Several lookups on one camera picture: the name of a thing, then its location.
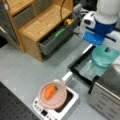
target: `lab bench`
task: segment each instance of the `lab bench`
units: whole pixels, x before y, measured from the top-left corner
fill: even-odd
[[[51,57],[40,63],[7,44],[0,49],[0,81],[35,113],[32,103],[41,86],[56,78],[61,79],[67,73],[68,66],[88,45],[74,35]],[[89,88],[82,81],[73,77],[68,86],[80,96],[80,104],[68,120],[107,120],[88,104]]]

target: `cable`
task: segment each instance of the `cable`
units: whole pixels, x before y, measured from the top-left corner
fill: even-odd
[[[62,2],[62,4],[61,4],[61,8],[60,8],[60,17],[61,17],[61,21],[62,21],[62,22],[64,22],[64,20],[63,20],[63,18],[62,18],[62,8],[63,8],[64,3],[65,3],[65,0],[63,0],[63,2]],[[69,32],[71,32],[71,33],[73,33],[73,34],[81,37],[81,36],[79,35],[79,33],[73,32],[72,30],[70,30],[70,29],[69,29],[67,26],[65,26],[65,25],[64,25],[64,27],[65,27]]]

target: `pan handle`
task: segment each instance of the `pan handle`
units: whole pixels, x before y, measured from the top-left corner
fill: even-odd
[[[70,81],[73,77],[73,73],[71,71],[69,71],[63,78],[62,78],[62,82],[64,82],[65,84],[68,83],[68,81]]]

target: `plastic container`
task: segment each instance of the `plastic container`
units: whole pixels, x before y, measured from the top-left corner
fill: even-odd
[[[106,49],[106,46],[101,45],[96,47],[92,52],[93,62],[101,67],[109,67],[120,54],[119,51],[110,49],[107,52]]]
[[[36,0],[35,9],[37,14],[48,8],[50,5],[52,5],[52,0]]]
[[[77,20],[74,20],[72,24],[67,26],[68,29],[73,31],[77,26]],[[70,32],[67,28],[60,25],[59,28],[53,30],[50,35],[48,35],[48,38],[41,40],[39,42],[41,52],[45,55],[48,55],[50,52],[52,52],[62,41],[64,41],[67,36],[69,36],[72,32]]]
[[[18,13],[13,17],[13,21],[17,28],[21,27],[22,25],[26,24],[28,21],[34,18],[34,10],[32,5],[25,8],[23,11]]]

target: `cabinet drawer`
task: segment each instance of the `cabinet drawer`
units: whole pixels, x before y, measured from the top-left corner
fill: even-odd
[[[71,31],[77,26],[76,20],[68,26],[68,29]],[[71,34],[66,27],[62,26],[59,29],[55,29],[52,33],[45,38],[44,40],[40,41],[40,48],[41,52],[45,55],[48,55],[51,51],[53,51],[68,35]]]
[[[39,14],[44,9],[48,8],[52,4],[52,0],[36,0],[35,9],[37,14]]]
[[[19,12],[17,15],[13,17],[13,21],[17,28],[21,27],[25,23],[27,23],[29,20],[31,20],[34,17],[34,10],[32,6],[29,6],[28,8],[24,9],[22,12]]]

